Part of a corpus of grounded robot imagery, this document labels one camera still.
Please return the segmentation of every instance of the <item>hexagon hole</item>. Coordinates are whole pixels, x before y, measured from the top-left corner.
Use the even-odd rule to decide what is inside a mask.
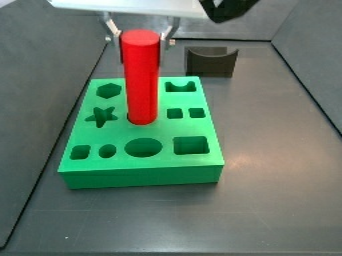
[[[109,99],[121,93],[121,86],[117,84],[105,84],[97,88],[96,95],[104,99]]]

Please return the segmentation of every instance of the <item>shape hole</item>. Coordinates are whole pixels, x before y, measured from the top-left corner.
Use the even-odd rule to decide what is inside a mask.
[[[104,99],[109,99],[121,93],[121,86],[117,84],[105,84],[97,88],[96,95]]]
[[[111,144],[104,145],[99,150],[101,158],[111,158],[116,154],[116,147]]]
[[[93,108],[93,115],[85,118],[87,122],[96,122],[96,127],[101,128],[107,121],[117,120],[117,117],[112,114],[115,107],[107,109]]]
[[[190,108],[188,113],[190,113],[191,118],[204,118],[206,117],[203,108]]]
[[[166,91],[167,92],[195,92],[196,91],[195,82],[190,81],[183,86],[178,86],[178,85],[174,85],[171,82],[166,82]]]
[[[180,108],[170,108],[167,109],[167,118],[168,119],[179,119],[183,118],[183,111]]]
[[[174,152],[176,155],[207,154],[208,142],[204,136],[175,137]]]
[[[89,152],[91,152],[91,146],[88,145],[75,146],[72,148],[69,158],[72,160],[83,160],[88,157]]]
[[[151,138],[131,140],[124,147],[128,155],[133,157],[151,157],[162,151],[162,143]]]

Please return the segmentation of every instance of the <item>circle hole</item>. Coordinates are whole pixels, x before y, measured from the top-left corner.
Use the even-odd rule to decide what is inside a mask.
[[[131,140],[124,147],[125,153],[133,157],[151,157],[162,151],[162,143],[151,138]]]
[[[99,150],[101,158],[111,158],[116,154],[116,147],[111,144],[104,145]]]

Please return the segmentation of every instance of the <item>square hole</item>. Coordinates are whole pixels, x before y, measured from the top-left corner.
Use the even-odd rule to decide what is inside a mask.
[[[190,108],[188,113],[190,113],[191,118],[203,118],[203,117],[206,117],[206,113],[204,113],[203,108]]]
[[[167,109],[167,118],[179,119],[183,118],[183,111],[180,108],[168,108]]]
[[[88,146],[88,145],[75,146],[72,148],[69,158],[72,160],[85,159],[89,155],[89,152],[91,152],[91,146]]]
[[[204,136],[175,137],[174,152],[176,155],[207,154],[208,141]]]

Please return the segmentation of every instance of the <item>black object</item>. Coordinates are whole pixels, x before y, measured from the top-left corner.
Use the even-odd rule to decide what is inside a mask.
[[[222,23],[240,17],[259,0],[223,0],[216,7],[212,0],[199,0],[208,18]]]
[[[232,77],[238,52],[227,53],[227,47],[187,47],[186,75]]]
[[[3,247],[105,41],[91,13],[55,9],[45,0],[8,4],[0,24]]]

